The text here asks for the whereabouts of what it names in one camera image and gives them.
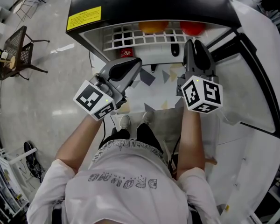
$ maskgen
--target concrete floor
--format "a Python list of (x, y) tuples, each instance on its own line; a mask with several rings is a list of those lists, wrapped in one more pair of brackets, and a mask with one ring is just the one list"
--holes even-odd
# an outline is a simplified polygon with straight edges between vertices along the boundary
[[(32, 57), (32, 64), (47, 70), (48, 74), (25, 70), (21, 74), (29, 77), (29, 81), (21, 77), (0, 81), (0, 138), (7, 150), (22, 147), (27, 140), (32, 141), (38, 148), (40, 163), (48, 168), (58, 148), (86, 116), (72, 99), (82, 82), (92, 77), (92, 71), (88, 50), (65, 33), (71, 0), (45, 1), (46, 4), (39, 4), (31, 19), (20, 22), (20, 18), (13, 14), (6, 21), (1, 48), (5, 40), (23, 25), (27, 26), (27, 33), (33, 39), (49, 39), (50, 43), (35, 43)], [(93, 54), (91, 61), (93, 65), (101, 62)], [(131, 138), (135, 138), (135, 128), (142, 113), (130, 117), (133, 124)], [(120, 116), (114, 118), (118, 128)], [(181, 121), (182, 109), (155, 113), (152, 130), (159, 142), (166, 140), (170, 150), (180, 135)], [(105, 118), (105, 123), (108, 136), (113, 128), (110, 116)], [(251, 129), (222, 123), (215, 114), (203, 116), (202, 126), (204, 147), (212, 149), (218, 161), (217, 166), (209, 169), (212, 170), (209, 171), (209, 183), (219, 205), (229, 198), (243, 157), (245, 139)], [(101, 127), (83, 168), (89, 166), (102, 138)]]

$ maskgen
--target yellow warning label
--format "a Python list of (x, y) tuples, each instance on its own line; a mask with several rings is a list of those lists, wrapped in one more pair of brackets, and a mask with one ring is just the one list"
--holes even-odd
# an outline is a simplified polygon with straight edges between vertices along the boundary
[(102, 7), (99, 6), (70, 16), (66, 30), (101, 20), (101, 9)]

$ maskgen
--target sneaker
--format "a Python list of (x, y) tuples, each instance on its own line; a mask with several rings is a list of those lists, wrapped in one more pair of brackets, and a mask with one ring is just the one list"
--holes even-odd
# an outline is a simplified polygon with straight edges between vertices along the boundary
[(142, 124), (147, 124), (149, 125), (152, 121), (154, 120), (154, 112), (153, 111), (149, 111), (149, 112), (145, 112), (143, 117), (142, 117)]
[(130, 125), (131, 125), (130, 117), (128, 115), (122, 116), (120, 121), (119, 121), (120, 129), (128, 130)]

